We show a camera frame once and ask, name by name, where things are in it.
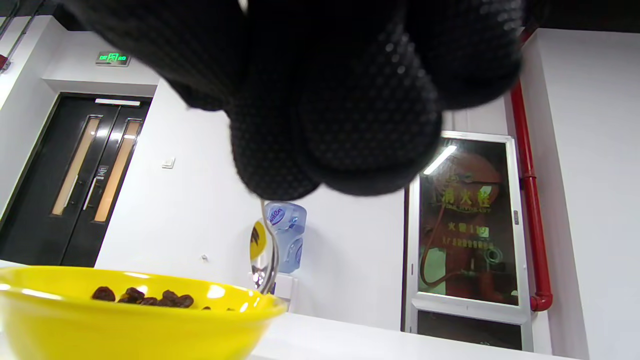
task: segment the spoon handle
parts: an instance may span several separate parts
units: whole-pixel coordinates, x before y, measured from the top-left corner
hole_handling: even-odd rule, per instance
[[[269,219],[267,218],[267,209],[264,202],[264,199],[260,199],[260,208],[262,210],[262,221],[264,222],[264,227],[267,229],[269,235],[271,235],[271,261],[266,271],[266,278],[263,282],[263,287],[259,288],[258,291],[261,294],[271,293],[273,289],[273,285],[276,282],[276,275],[278,275],[278,267],[280,266],[280,252],[278,250],[278,242],[276,240],[275,233],[273,232],[273,228]]]

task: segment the white table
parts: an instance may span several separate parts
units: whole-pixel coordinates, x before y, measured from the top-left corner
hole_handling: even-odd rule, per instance
[[[0,360],[15,360],[0,333]],[[250,360],[552,360],[532,354],[284,314],[276,319]]]

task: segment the light switch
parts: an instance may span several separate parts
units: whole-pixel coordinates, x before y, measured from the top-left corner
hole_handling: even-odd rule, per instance
[[[174,163],[175,163],[175,158],[168,158],[162,163],[162,168],[173,168]]]

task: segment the yellow bowl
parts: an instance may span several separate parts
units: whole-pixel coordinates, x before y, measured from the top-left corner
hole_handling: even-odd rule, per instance
[[[99,286],[117,297],[130,287],[159,299],[172,290],[195,303],[176,309],[92,300]],[[274,296],[207,281],[58,266],[0,269],[0,319],[21,360],[244,359],[285,310]]]

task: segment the door window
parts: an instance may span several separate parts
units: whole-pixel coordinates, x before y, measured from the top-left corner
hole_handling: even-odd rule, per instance
[[[107,220],[109,210],[111,209],[111,203],[113,202],[116,190],[118,189],[122,173],[127,165],[127,160],[133,150],[133,145],[136,143],[141,125],[142,123],[140,121],[127,122],[124,135],[122,135],[122,143],[118,150],[118,156],[116,157],[116,162],[113,164],[113,171],[107,181],[107,186],[104,189],[100,205],[98,205],[98,210],[95,213],[94,221],[104,222]]]
[[[76,154],[71,161],[71,165],[67,170],[65,180],[62,183],[62,187],[60,188],[58,196],[56,197],[56,202],[53,205],[53,209],[51,210],[52,215],[62,215],[63,211],[67,207],[69,198],[71,197],[71,193],[74,191],[74,187],[76,186],[78,173],[80,173],[80,168],[84,163],[86,153],[89,151],[89,146],[91,146],[93,139],[96,137],[99,123],[100,118],[90,117],[86,126],[84,127],[82,139],[80,140],[80,144],[78,145]]]

